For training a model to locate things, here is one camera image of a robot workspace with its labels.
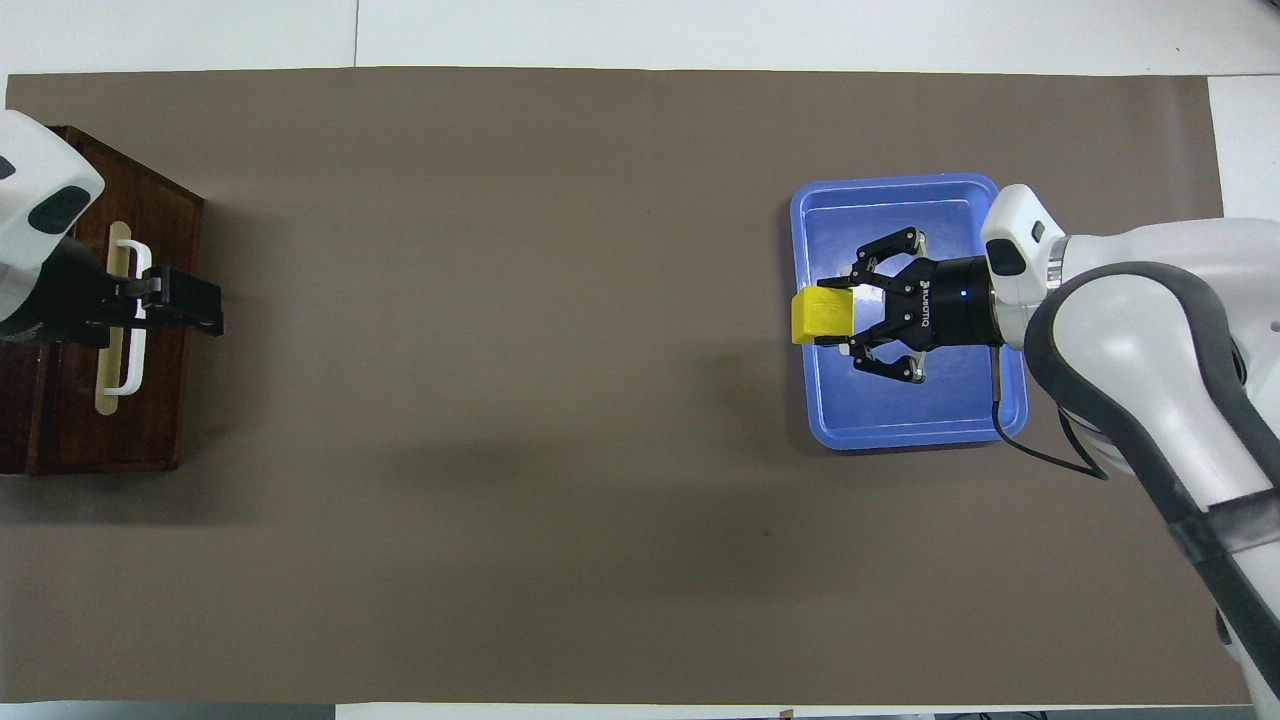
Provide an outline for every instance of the brown mat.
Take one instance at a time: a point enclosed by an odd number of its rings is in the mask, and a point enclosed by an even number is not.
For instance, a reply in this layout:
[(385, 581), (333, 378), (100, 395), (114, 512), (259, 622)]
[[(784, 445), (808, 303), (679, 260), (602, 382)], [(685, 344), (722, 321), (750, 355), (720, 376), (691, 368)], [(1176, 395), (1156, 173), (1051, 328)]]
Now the brown mat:
[[(184, 466), (0, 482), (3, 700), (1215, 703), (1135, 482), (804, 420), (786, 204), (978, 170), (1221, 213), (1202, 78), (15, 77), (207, 199)], [(1036, 391), (1024, 433), (1066, 451)]]

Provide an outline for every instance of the drawer handle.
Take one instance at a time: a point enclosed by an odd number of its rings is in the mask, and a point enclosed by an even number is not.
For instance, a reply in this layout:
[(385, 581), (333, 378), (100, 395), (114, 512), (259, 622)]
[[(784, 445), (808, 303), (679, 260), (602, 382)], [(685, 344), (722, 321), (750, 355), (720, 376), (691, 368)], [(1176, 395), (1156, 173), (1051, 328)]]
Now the drawer handle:
[[(128, 247), (129, 250), (133, 251), (134, 255), (137, 255), (137, 260), (133, 269), (133, 277), (142, 278), (142, 273), (151, 266), (151, 249), (136, 240), (127, 240), (127, 238), (116, 240), (115, 245), (120, 247)], [(134, 318), (145, 320), (146, 316), (147, 311), (142, 309), (142, 302), (140, 301), (138, 311), (134, 314)], [(102, 395), (124, 396), (138, 392), (138, 388), (142, 387), (142, 370), (143, 370), (143, 363), (146, 360), (146, 352), (147, 352), (147, 331), (145, 328), (131, 329), (129, 360), (127, 365), (128, 369), (125, 370), (124, 375), (124, 384), (122, 384), (120, 387), (105, 387), (102, 388)]]

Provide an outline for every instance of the wooden drawer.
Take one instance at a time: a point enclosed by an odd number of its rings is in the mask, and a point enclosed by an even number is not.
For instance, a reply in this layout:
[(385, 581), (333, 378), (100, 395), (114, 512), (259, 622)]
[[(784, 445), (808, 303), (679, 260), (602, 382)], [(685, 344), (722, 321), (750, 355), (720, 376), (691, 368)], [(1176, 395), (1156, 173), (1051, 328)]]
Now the wooden drawer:
[[(204, 201), (76, 128), (54, 131), (106, 181), (72, 231), (76, 240), (105, 265), (108, 228), (123, 220), (151, 247), (156, 265), (195, 273)], [(97, 350), (0, 343), (0, 473), (175, 468), (187, 343), (184, 331), (148, 331), (142, 388), (122, 397), (113, 415), (93, 407)]]

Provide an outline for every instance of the wooden box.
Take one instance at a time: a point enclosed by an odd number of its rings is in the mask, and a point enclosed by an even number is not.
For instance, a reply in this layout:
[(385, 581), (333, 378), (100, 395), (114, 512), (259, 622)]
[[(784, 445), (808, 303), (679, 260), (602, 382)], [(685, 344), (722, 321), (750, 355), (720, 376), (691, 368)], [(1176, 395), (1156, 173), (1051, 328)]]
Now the wooden box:
[[(106, 181), (72, 231), (76, 240), (105, 264), (108, 228), (123, 220), (151, 247), (154, 264), (196, 272), (198, 196), (76, 128), (54, 132)], [(0, 474), (175, 468), (187, 345), (184, 331), (148, 331), (142, 388), (120, 397), (114, 414), (101, 415), (95, 409), (96, 348), (0, 342)]]

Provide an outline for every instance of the black cable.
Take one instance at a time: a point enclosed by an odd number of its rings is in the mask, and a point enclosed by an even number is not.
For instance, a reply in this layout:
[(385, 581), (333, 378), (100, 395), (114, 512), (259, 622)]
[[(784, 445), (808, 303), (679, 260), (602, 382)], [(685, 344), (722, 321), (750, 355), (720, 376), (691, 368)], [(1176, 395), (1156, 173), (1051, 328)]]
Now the black cable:
[(1000, 348), (991, 348), (991, 423), (996, 427), (996, 433), (1000, 434), (1000, 439), (1007, 442), (1009, 445), (1021, 450), (1027, 455), (1036, 457), (1037, 460), (1043, 460), (1059, 468), (1065, 468), (1068, 470), (1074, 470), (1076, 473), (1089, 475), (1091, 478), (1097, 478), (1100, 480), (1107, 479), (1107, 474), (1102, 471), (1102, 468), (1089, 457), (1089, 454), (1084, 451), (1084, 446), (1080, 445), (1080, 438), (1075, 437), (1075, 432), (1071, 430), (1071, 424), (1066, 418), (1066, 413), (1061, 407), (1057, 409), (1057, 418), (1062, 425), (1062, 434), (1066, 436), (1066, 441), (1071, 443), (1071, 450), (1080, 456), (1084, 465), (1076, 465), (1066, 460), (1060, 460), (1052, 455), (1046, 455), (1038, 450), (1032, 450), (1025, 445), (1009, 437), (1005, 432), (1005, 427), (1000, 423), (1000, 398), (1001, 398), (1001, 382), (1000, 382)]
[[(1028, 712), (1025, 710), (1020, 710), (1018, 714), (1032, 717), (1033, 720), (1048, 720), (1048, 714), (1044, 712), (1043, 710), (1037, 710), (1036, 712)], [(993, 720), (992, 716), (987, 712), (963, 712), (960, 715), (952, 715), (947, 720), (960, 720), (961, 717), (974, 717), (974, 716), (977, 716), (978, 720), (984, 720), (984, 719)]]

